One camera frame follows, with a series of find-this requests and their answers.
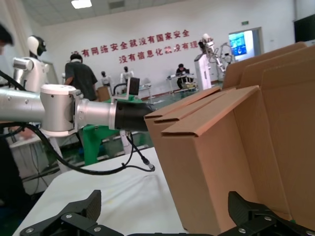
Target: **man in black shirt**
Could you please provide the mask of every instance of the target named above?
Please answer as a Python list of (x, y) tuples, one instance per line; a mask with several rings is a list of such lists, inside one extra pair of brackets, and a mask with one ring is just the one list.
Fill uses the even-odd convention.
[[(13, 39), (10, 33), (0, 24), (0, 55), (2, 55), (4, 47), (8, 44), (13, 45)], [(24, 138), (29, 137), (30, 130), (20, 134)], [(0, 138), (0, 152), (0, 199), (4, 201), (6, 207), (16, 210), (20, 217), (24, 218), (34, 203), (24, 190), (19, 169), (5, 138)]]
[(81, 90), (84, 98), (95, 101), (97, 99), (95, 84), (97, 79), (79, 54), (72, 54), (70, 62), (65, 65), (65, 85), (72, 85)]
[[(178, 68), (177, 68), (177, 70), (176, 70), (176, 76), (181, 76), (181, 75), (183, 75), (183, 72), (184, 72), (184, 74), (188, 74), (188, 70), (184, 67), (184, 65), (183, 65), (183, 64), (179, 64), (179, 65), (178, 65)], [(179, 87), (180, 89), (183, 89), (182, 83), (186, 83), (186, 78), (187, 78), (187, 77), (183, 77), (183, 78), (178, 78), (178, 79), (177, 79), (177, 85), (178, 85), (178, 87)]]

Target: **white robot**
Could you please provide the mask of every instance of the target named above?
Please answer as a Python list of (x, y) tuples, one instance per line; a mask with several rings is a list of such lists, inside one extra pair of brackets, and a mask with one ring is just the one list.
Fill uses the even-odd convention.
[(40, 88), (47, 83), (49, 66), (38, 59), (46, 51), (45, 41), (37, 36), (28, 38), (30, 56), (13, 60), (14, 80), (27, 91), (40, 92)]
[(202, 39), (199, 42), (199, 47), (202, 51), (202, 54), (198, 55), (194, 60), (197, 82), (199, 90), (205, 90), (211, 88), (211, 79), (210, 79), (210, 59), (214, 58), (218, 69), (225, 73), (225, 66), (221, 62), (221, 58), (217, 55), (214, 48), (213, 38), (208, 34), (204, 34)]

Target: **computer screen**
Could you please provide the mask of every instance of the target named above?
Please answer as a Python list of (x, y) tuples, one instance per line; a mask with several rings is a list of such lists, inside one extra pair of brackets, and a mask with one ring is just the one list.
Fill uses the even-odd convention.
[(233, 33), (229, 36), (232, 53), (234, 56), (247, 54), (244, 33)]
[(294, 22), (295, 42), (315, 39), (315, 15)]

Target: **white robot head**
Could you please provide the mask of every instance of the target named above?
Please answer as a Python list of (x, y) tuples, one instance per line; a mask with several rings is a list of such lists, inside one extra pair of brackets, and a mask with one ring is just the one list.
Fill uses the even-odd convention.
[(28, 38), (28, 46), (31, 53), (31, 56), (39, 57), (46, 52), (46, 43), (45, 41), (38, 36), (32, 35)]

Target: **robotic arm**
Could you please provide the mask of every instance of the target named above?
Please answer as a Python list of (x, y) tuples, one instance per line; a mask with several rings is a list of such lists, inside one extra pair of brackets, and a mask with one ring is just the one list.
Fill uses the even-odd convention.
[(146, 103), (91, 102), (65, 85), (43, 85), (40, 93), (2, 88), (0, 110), (0, 120), (40, 122), (42, 132), (51, 137), (71, 135), (86, 124), (147, 131), (144, 116), (153, 111)]
[[(208, 60), (210, 61), (211, 58), (215, 55), (215, 44), (213, 42), (213, 38), (211, 38), (207, 33), (202, 36), (201, 41), (199, 42), (199, 47), (203, 53), (207, 55)], [(214, 57), (216, 60), (217, 67), (221, 72), (225, 72), (226, 68), (224, 67), (223, 63), (221, 62), (220, 57)]]

